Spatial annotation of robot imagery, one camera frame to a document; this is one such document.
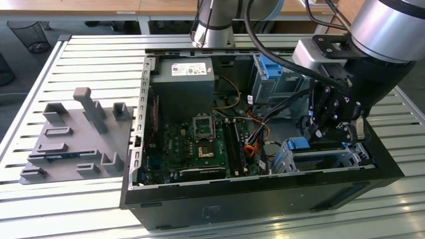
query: white cable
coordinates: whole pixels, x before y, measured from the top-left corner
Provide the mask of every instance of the white cable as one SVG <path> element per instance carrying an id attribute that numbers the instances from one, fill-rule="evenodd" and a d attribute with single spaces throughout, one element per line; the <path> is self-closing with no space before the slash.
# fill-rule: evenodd
<path id="1" fill-rule="evenodd" d="M 215 110 L 215 112 L 218 112 L 219 115 L 222 115 L 223 117 L 226 118 L 235 118 L 235 119 L 244 119 L 244 120 L 254 120 L 252 118 L 248 118 L 248 117 L 240 117 L 240 116 L 234 116 L 234 117 L 228 117 L 226 116 L 224 114 L 222 114 L 219 111 Z"/>
<path id="2" fill-rule="evenodd" d="M 12 95 L 28 95 L 28 93 L 10 93 L 10 94 L 2 94 L 0 96 L 12 96 Z"/>

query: gray carpet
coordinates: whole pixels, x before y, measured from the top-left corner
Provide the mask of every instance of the gray carpet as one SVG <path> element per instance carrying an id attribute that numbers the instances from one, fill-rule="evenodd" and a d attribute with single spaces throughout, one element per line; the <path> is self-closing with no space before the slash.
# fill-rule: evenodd
<path id="1" fill-rule="evenodd" d="M 46 35 L 52 45 L 55 45 L 58 37 L 63 34 L 120 34 L 112 31 L 110 22 L 104 22 L 98 27 L 87 27 L 83 22 L 51 22 L 51 27 L 52 30 L 46 31 Z M 6 22 L 0 21 L 0 54 L 4 56 L 16 75 L 15 81 L 0 87 L 0 95 L 28 92 L 50 56 L 50 51 L 31 54 L 8 29 Z M 419 108 L 425 112 L 425 60 L 417 64 L 416 69 L 401 82 L 401 88 Z M 0 140 L 12 123 L 24 98 L 26 95 L 0 96 Z"/>
<path id="2" fill-rule="evenodd" d="M 71 35 L 116 35 L 112 31 L 111 22 L 102 22 L 98 27 L 87 27 L 84 22 L 51 22 L 51 30 L 44 31 L 48 41 L 56 44 L 58 38 L 63 34 Z M 51 50 L 32 54 L 26 49 L 18 37 L 10 30 L 4 21 L 0 21 L 0 54 L 6 58 L 14 70 L 16 79 L 0 87 L 0 95 L 10 93 L 27 93 L 43 69 Z M 19 111 L 26 95 L 0 96 L 0 140 L 8 130 L 15 115 Z"/>

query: motherboard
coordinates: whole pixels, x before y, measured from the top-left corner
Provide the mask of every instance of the motherboard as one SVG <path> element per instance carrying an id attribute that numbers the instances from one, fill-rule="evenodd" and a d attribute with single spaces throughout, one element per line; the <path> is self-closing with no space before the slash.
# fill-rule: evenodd
<path id="1" fill-rule="evenodd" d="M 140 181 L 164 184 L 258 175 L 258 164 L 243 151 L 250 123 L 200 114 L 192 122 L 164 125 L 155 145 L 160 149 L 148 151 Z"/>

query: ram slot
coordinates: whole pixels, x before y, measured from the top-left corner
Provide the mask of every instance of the ram slot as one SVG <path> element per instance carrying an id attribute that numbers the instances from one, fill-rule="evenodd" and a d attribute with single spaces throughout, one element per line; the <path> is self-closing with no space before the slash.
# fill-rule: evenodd
<path id="1" fill-rule="evenodd" d="M 243 164 L 243 151 L 240 151 L 240 137 L 238 134 L 238 126 L 235 122 L 224 120 L 223 124 L 223 134 L 228 164 L 232 176 L 243 176 L 244 174 L 244 164 Z"/>

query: power supply label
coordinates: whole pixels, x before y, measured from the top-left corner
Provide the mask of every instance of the power supply label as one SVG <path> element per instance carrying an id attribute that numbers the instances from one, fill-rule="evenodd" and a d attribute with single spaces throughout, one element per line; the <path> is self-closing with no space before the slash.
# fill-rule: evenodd
<path id="1" fill-rule="evenodd" d="M 176 63 L 172 65 L 172 76 L 207 75 L 206 63 Z"/>

